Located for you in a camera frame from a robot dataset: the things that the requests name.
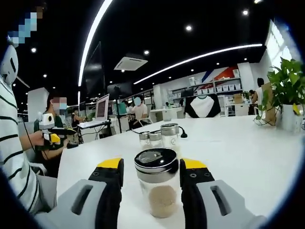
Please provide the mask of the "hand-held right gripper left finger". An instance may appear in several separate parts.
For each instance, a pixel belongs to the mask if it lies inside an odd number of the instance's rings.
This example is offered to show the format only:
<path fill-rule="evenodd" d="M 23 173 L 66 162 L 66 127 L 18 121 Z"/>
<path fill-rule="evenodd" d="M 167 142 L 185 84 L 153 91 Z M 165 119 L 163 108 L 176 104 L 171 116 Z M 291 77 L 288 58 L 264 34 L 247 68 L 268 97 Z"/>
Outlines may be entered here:
<path fill-rule="evenodd" d="M 35 219 L 43 229 L 115 229 L 122 200 L 124 160 L 114 158 L 97 165 L 59 198 L 57 206 Z"/>

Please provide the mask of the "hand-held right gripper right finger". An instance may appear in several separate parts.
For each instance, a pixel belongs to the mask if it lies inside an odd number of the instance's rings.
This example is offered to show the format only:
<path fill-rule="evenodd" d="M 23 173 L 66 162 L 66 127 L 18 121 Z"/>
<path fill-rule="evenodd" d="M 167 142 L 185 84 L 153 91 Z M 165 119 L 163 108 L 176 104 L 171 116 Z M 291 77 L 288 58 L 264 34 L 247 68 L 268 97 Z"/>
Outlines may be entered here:
<path fill-rule="evenodd" d="M 200 161 L 180 160 L 180 186 L 187 229 L 261 229 L 266 223 L 266 217 L 248 210 L 244 197 L 215 180 Z"/>

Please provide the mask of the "person's left hand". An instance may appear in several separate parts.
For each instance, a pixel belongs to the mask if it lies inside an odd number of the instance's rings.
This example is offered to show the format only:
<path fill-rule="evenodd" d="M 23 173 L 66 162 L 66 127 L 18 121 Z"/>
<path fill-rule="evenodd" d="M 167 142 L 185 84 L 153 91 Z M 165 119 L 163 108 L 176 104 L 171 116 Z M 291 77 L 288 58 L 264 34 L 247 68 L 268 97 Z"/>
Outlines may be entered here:
<path fill-rule="evenodd" d="M 33 134 L 30 134 L 30 141 L 33 146 L 43 146 L 44 145 L 43 132 L 36 131 Z"/>

